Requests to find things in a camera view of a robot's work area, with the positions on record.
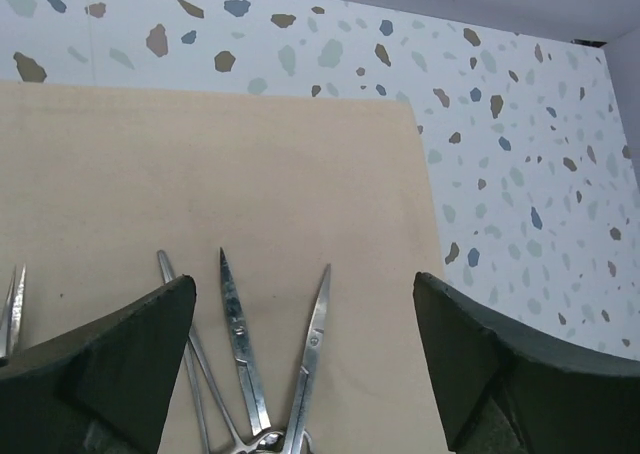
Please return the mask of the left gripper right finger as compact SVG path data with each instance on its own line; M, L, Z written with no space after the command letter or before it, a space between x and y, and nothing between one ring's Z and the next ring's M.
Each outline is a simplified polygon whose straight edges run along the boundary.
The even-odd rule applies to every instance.
M636 453L639 363L545 334L430 273L413 300L453 453Z

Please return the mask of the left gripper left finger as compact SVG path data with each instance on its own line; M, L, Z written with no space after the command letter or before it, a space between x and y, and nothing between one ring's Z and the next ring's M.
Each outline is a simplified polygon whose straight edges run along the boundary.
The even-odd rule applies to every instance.
M3 360L2 452L157 452L195 304L183 275Z

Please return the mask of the steel tweezers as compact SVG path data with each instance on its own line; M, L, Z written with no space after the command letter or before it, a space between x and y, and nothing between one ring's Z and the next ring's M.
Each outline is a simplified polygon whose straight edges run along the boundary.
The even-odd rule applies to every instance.
M26 292L27 265L14 268L1 310L1 359L11 357L18 348Z

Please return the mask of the steel forceps with rings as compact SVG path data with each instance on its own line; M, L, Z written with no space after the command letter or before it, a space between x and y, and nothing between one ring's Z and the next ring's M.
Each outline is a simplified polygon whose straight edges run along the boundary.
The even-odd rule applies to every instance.
M204 394L200 386L201 377L204 377L206 387L209 389L217 407L221 411L223 421L231 435L231 444L224 450L218 450L218 453L257 453L260 450L263 452L274 452L281 438L279 431L274 431L272 428L260 428L258 432L248 440L244 440L241 437L216 385L195 323L192 323L190 326L183 359L194 402L201 452L214 453L205 416Z

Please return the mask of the steel surgical scissors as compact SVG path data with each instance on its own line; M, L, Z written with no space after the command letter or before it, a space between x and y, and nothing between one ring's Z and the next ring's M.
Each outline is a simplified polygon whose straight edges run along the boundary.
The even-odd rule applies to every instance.
M327 264L323 272L314 310L310 318L290 415L279 453L295 454L302 451L320 351L324 341L330 284L331 265Z

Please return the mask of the beige surgical drape cloth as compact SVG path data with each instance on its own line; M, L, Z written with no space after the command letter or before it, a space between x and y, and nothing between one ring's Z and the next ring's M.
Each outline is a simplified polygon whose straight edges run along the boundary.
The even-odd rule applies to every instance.
M409 105L3 82L1 278L25 270L23 347L160 286L194 321L251 432L220 293L226 258L276 426L331 276L308 428L319 453L443 453L413 282L444 272Z

